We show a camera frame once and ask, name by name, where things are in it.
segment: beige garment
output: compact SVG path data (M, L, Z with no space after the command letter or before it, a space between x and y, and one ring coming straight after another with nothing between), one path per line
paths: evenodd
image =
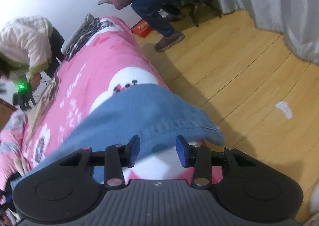
M29 124L29 133L26 140L26 146L32 139L36 129L43 121L47 111L50 109L51 105L55 100L56 93L59 88L59 78L55 76L52 78L50 84L44 90L39 102L31 110L27 112L28 124Z

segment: shoe sole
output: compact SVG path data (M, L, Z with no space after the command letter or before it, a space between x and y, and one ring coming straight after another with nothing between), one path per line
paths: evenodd
M175 44L181 42L184 38L185 38L185 34L181 34L181 36L176 41L172 42L170 45L166 46L165 48L162 48L162 49L159 49L159 50L156 49L156 51L157 52L163 52L165 50L168 50L169 48L173 47Z

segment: yellow wood floor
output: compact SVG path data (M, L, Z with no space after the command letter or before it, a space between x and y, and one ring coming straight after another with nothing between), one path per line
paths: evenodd
M305 222L319 178L319 67L292 54L281 34L256 29L245 11L221 19L205 13L199 28L189 17L174 26L185 40L156 53L161 36L152 32L138 39L145 55L174 93L218 124L227 146L300 184L297 220ZM292 119L275 107L280 101L288 103Z

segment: red box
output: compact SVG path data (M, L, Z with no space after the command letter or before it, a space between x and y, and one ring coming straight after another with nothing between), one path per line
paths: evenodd
M141 20L131 30L138 36L145 38L153 29L147 24L146 21Z

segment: gray ribbed panel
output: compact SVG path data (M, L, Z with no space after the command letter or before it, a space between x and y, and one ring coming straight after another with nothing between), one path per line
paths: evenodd
M133 180L109 191L90 214L59 226L299 226L293 219L274 224L247 222L222 208L208 191L185 180ZM23 221L19 226L39 226Z

